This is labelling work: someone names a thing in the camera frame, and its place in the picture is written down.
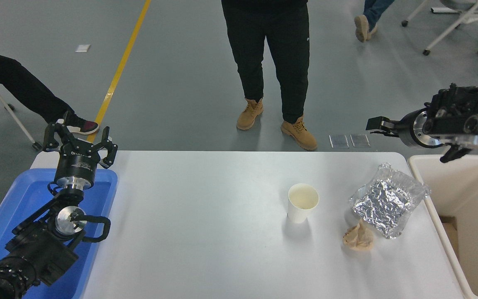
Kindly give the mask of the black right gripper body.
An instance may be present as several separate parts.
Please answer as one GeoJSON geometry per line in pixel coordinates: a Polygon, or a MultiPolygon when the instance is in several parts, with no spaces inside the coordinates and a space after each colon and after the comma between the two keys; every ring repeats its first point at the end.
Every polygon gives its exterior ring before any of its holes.
{"type": "Polygon", "coordinates": [[[419,128],[416,126],[419,114],[420,111],[415,110],[397,123],[397,135],[406,146],[419,146],[419,128]]]}

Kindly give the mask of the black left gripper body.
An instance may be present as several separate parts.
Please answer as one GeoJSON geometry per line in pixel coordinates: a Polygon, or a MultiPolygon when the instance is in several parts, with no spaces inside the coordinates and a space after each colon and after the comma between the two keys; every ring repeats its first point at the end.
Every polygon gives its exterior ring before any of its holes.
{"type": "Polygon", "coordinates": [[[85,140],[63,143],[59,150],[55,180],[76,177],[94,181],[100,156],[92,147],[93,144],[85,140]]]}

